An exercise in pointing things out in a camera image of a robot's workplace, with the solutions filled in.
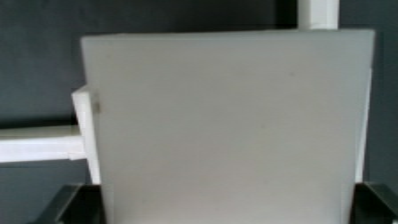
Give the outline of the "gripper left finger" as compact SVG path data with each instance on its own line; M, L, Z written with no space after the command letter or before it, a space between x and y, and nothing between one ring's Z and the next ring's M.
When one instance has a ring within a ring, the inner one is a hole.
M63 185L36 219L26 224L106 224L99 186Z

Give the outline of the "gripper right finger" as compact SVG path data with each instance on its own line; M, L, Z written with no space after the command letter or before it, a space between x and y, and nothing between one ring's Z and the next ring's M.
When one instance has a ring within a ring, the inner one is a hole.
M354 185L349 224L398 224L398 194L385 184Z

